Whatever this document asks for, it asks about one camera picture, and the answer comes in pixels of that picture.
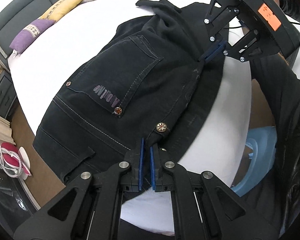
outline purple pillow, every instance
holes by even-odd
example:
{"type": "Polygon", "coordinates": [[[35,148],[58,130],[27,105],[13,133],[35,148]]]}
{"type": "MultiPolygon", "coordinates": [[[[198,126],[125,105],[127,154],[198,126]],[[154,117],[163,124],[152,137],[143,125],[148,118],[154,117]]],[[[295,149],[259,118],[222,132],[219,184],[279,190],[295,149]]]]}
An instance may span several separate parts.
{"type": "Polygon", "coordinates": [[[10,44],[10,48],[19,54],[23,53],[46,29],[51,27],[55,20],[36,19],[25,27],[10,44]]]}

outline gray headboard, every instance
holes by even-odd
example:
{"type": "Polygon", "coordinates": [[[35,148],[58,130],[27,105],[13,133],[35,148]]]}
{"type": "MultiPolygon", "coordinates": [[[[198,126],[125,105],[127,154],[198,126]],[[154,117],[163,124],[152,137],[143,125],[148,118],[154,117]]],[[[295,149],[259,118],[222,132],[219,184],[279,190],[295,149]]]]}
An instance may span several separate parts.
{"type": "Polygon", "coordinates": [[[7,68],[14,37],[58,0],[13,0],[0,12],[0,61],[7,68]]]}

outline metal rivet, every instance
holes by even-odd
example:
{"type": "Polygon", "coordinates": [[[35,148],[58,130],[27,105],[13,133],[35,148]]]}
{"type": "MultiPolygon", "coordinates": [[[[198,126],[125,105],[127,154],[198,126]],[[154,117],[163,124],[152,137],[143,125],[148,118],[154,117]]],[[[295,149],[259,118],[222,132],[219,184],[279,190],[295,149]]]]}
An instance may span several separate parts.
{"type": "Polygon", "coordinates": [[[210,171],[205,171],[203,173],[203,177],[206,178],[206,179],[211,179],[213,177],[213,174],[210,171]]]}
{"type": "Polygon", "coordinates": [[[116,107],[116,108],[114,109],[114,113],[115,113],[116,115],[122,114],[122,108],[121,108],[121,107],[116,107]]]}
{"type": "Polygon", "coordinates": [[[157,124],[158,132],[165,132],[167,130],[167,125],[164,122],[160,122],[157,124]]]}
{"type": "Polygon", "coordinates": [[[174,163],[173,163],[173,162],[166,162],[166,163],[164,164],[164,166],[166,166],[168,169],[171,169],[171,168],[174,167],[174,163]]]}
{"type": "Polygon", "coordinates": [[[83,172],[81,173],[81,178],[82,179],[89,179],[91,177],[91,173],[90,172],[83,172]]]}
{"type": "Polygon", "coordinates": [[[120,167],[120,168],[123,168],[123,169],[124,169],[124,168],[127,168],[127,167],[129,167],[129,163],[128,163],[128,162],[120,162],[120,163],[119,163],[119,167],[120,167]]]}

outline yellow pillow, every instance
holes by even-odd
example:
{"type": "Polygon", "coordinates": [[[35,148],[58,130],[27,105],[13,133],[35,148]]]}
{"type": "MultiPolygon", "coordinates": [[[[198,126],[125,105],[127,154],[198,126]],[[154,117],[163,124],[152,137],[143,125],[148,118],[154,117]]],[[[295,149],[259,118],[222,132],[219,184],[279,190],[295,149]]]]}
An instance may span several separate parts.
{"type": "Polygon", "coordinates": [[[39,19],[55,20],[56,22],[76,7],[82,0],[59,0],[52,5],[39,19]]]}

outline brown floor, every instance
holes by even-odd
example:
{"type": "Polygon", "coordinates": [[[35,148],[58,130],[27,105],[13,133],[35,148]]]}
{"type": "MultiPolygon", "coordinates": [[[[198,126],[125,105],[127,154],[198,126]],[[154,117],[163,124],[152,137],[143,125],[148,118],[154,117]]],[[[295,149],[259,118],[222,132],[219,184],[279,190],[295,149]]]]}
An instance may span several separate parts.
{"type": "Polygon", "coordinates": [[[26,184],[38,204],[42,207],[59,193],[64,188],[64,185],[32,147],[34,134],[20,105],[13,115],[11,128],[12,137],[17,147],[23,147],[29,156],[32,176],[26,179],[26,184]]]}
{"type": "MultiPolygon", "coordinates": [[[[260,90],[259,84],[253,80],[249,129],[273,125],[274,119],[268,103],[260,90]]],[[[60,192],[64,188],[64,185],[33,149],[34,134],[28,125],[20,105],[13,116],[11,128],[12,137],[17,146],[22,146],[30,159],[32,176],[28,177],[26,184],[38,204],[43,206],[60,192]]],[[[251,152],[250,149],[245,149],[238,173],[234,179],[234,185],[241,181],[248,170],[250,164],[248,158],[249,152],[251,152]]]]}

